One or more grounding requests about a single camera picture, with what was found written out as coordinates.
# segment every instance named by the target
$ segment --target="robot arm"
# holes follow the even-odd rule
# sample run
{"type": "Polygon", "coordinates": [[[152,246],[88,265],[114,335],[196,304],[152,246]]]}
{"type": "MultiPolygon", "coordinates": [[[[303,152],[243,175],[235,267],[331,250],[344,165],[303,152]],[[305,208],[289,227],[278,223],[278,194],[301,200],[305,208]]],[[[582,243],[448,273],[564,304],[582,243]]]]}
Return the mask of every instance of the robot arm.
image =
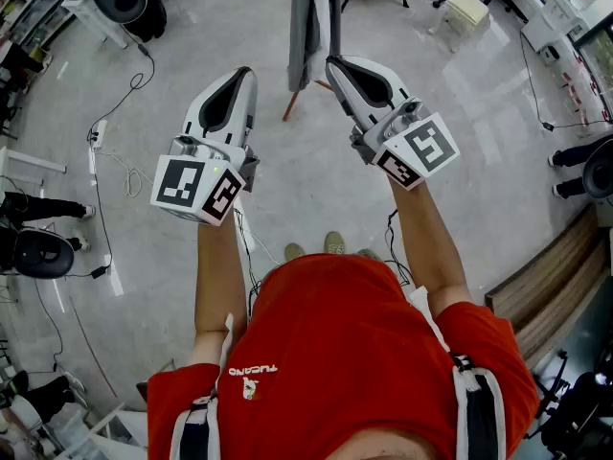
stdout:
{"type": "Polygon", "coordinates": [[[183,134],[158,161],[151,204],[184,219],[220,225],[241,189],[251,192],[258,157],[247,146],[258,81],[241,67],[196,97],[183,134]]]}
{"type": "Polygon", "coordinates": [[[411,189],[460,155],[441,116],[430,114],[389,68],[363,57],[328,57],[326,75],[352,117],[352,145],[367,164],[411,189]]]}

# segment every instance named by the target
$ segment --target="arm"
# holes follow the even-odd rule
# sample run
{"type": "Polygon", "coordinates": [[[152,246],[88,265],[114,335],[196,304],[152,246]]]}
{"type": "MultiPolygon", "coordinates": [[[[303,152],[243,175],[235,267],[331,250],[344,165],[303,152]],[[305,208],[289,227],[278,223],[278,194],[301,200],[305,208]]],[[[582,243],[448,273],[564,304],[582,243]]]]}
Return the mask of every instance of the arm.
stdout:
{"type": "Polygon", "coordinates": [[[428,290],[432,318],[458,302],[470,302],[460,255],[425,182],[405,191],[390,179],[407,262],[416,287],[428,290]]]}
{"type": "Polygon", "coordinates": [[[7,423],[13,423],[21,431],[21,433],[29,440],[36,441],[35,437],[30,434],[30,431],[21,422],[21,420],[8,407],[2,409],[2,415],[7,423]]]}
{"type": "Polygon", "coordinates": [[[237,342],[247,325],[247,310],[233,213],[218,227],[198,225],[195,342],[188,364],[219,363],[228,313],[234,315],[237,342]]]}

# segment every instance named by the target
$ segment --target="red t-shirt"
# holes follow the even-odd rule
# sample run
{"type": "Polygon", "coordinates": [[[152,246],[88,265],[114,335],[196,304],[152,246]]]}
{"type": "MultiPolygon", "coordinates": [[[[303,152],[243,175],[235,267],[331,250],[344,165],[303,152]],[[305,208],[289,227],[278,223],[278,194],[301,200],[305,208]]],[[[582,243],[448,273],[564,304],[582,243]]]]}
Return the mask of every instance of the red t-shirt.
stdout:
{"type": "MultiPolygon", "coordinates": [[[[538,396],[511,324],[458,303],[436,319],[452,353],[498,379],[508,455],[538,396]]],[[[325,458],[355,432],[411,431],[455,458],[453,362],[387,265],[312,255],[272,272],[218,383],[221,456],[325,458]]],[[[210,394],[219,367],[198,364],[148,382],[148,457],[167,460],[177,416],[210,394]]]]}

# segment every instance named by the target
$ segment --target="person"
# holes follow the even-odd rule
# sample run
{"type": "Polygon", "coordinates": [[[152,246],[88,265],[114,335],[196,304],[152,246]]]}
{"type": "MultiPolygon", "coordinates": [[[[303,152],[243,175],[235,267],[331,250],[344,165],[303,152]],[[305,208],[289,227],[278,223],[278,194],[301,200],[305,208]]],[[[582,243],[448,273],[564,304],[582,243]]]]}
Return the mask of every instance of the person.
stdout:
{"type": "MultiPolygon", "coordinates": [[[[55,217],[90,219],[96,215],[95,206],[84,206],[74,201],[34,197],[25,193],[12,192],[5,192],[4,196],[4,201],[0,207],[0,218],[5,218],[16,230],[23,228],[26,221],[55,217]]],[[[16,236],[17,233],[14,229],[0,225],[0,238],[3,241],[0,245],[0,267],[2,269],[12,268],[12,252],[16,236]]],[[[74,250],[87,252],[91,249],[91,244],[78,228],[73,229],[73,237],[66,240],[74,250]]]]}
{"type": "MultiPolygon", "coordinates": [[[[511,456],[538,407],[511,323],[472,302],[425,182],[390,183],[415,285],[451,353],[496,377],[511,456]]],[[[232,459],[456,458],[454,359],[385,263],[344,254],[336,237],[332,253],[293,247],[300,257],[264,278],[247,325],[233,217],[197,230],[193,350],[148,381],[150,460],[207,458],[217,438],[232,459]],[[192,435],[204,407],[211,425],[192,435]]]]}
{"type": "Polygon", "coordinates": [[[17,88],[24,91],[28,87],[28,78],[23,70],[44,73],[47,71],[52,58],[51,53],[48,53],[41,63],[30,57],[21,49],[21,46],[10,41],[7,37],[0,39],[0,66],[11,72],[11,81],[17,88]]]}
{"type": "MultiPolygon", "coordinates": [[[[590,143],[589,145],[582,145],[580,147],[572,147],[564,151],[556,151],[554,154],[547,158],[547,163],[550,167],[572,167],[575,165],[587,162],[592,153],[600,148],[604,143],[613,139],[613,134],[603,136],[600,140],[590,143]]],[[[607,170],[601,170],[600,172],[594,172],[594,181],[597,184],[608,184],[610,182],[610,174],[607,170]]],[[[552,186],[552,192],[554,196],[567,199],[569,196],[577,196],[585,194],[585,188],[583,187],[582,177],[577,177],[572,180],[560,182],[552,186]]]]}
{"type": "Polygon", "coordinates": [[[23,418],[37,415],[43,424],[47,424],[66,403],[77,402],[87,408],[87,402],[78,389],[85,392],[81,381],[64,371],[62,377],[14,396],[11,407],[0,409],[0,460],[39,458],[42,448],[23,418]]]}

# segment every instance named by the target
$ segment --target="wooden stick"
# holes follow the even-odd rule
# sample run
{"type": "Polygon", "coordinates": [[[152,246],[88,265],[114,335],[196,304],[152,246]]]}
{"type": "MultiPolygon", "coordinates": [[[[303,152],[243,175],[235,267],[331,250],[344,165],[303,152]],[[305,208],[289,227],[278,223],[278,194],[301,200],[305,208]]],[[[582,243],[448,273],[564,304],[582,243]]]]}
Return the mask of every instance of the wooden stick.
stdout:
{"type": "Polygon", "coordinates": [[[324,88],[327,88],[328,90],[332,90],[332,87],[330,87],[327,83],[325,83],[323,80],[316,80],[315,83],[318,83],[319,85],[321,85],[324,88]]]}
{"type": "Polygon", "coordinates": [[[292,107],[296,103],[296,99],[298,99],[298,94],[299,94],[298,92],[294,92],[294,95],[291,96],[291,101],[289,101],[289,105],[287,106],[287,109],[285,110],[284,121],[287,121],[287,119],[289,119],[289,113],[291,112],[292,107]]]}

